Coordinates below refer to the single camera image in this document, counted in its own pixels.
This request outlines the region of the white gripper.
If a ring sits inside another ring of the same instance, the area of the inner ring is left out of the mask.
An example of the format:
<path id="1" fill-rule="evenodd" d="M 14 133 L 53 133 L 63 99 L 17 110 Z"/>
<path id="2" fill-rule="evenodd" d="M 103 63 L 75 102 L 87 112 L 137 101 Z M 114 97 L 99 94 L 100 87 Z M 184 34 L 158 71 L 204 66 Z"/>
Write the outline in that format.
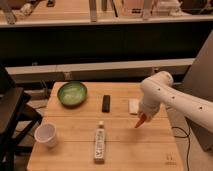
<path id="1" fill-rule="evenodd" d="M 160 103 L 147 103 L 144 100 L 139 102 L 138 117 L 146 116 L 146 122 L 150 122 L 153 117 L 159 112 Z"/>

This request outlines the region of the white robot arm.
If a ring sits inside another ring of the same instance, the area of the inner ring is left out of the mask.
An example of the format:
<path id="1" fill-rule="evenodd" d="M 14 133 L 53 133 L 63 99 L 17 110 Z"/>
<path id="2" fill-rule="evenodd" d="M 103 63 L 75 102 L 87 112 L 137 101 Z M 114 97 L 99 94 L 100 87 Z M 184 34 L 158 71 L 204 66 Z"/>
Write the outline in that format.
<path id="1" fill-rule="evenodd" d="M 158 72 L 141 82 L 143 97 L 139 102 L 139 121 L 135 127 L 150 122 L 159 112 L 160 104 L 164 103 L 213 133 L 213 102 L 180 92 L 172 88 L 172 84 L 173 77 L 166 71 Z"/>

